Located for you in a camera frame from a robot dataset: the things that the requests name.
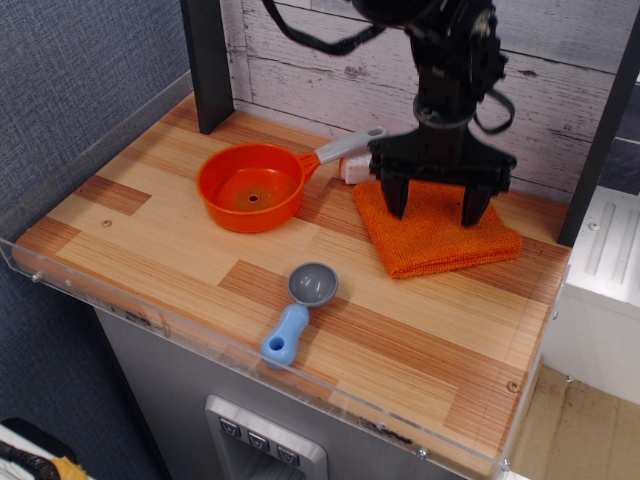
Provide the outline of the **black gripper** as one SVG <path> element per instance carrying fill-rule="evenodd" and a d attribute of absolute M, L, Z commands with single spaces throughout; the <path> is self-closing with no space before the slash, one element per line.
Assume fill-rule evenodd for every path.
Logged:
<path fill-rule="evenodd" d="M 370 170 L 381 183 L 388 211 L 405 214 L 412 180 L 465 186 L 461 223 L 478 224 L 494 193 L 510 188 L 516 159 L 476 139 L 468 127 L 420 126 L 406 134 L 374 140 Z"/>

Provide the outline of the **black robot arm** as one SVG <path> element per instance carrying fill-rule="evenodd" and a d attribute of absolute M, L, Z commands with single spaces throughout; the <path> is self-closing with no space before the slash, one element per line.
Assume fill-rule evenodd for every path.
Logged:
<path fill-rule="evenodd" d="M 494 4 L 357 1 L 354 6 L 376 26 L 404 29 L 419 76 L 413 101 L 417 129 L 369 144 L 369 169 L 381 183 L 389 212 L 403 217 L 413 180 L 454 184 L 465 189 L 462 225 L 476 225 L 491 198 L 508 191 L 516 166 L 512 155 L 476 139 L 469 128 L 486 97 L 515 111 L 494 88 L 507 63 Z"/>

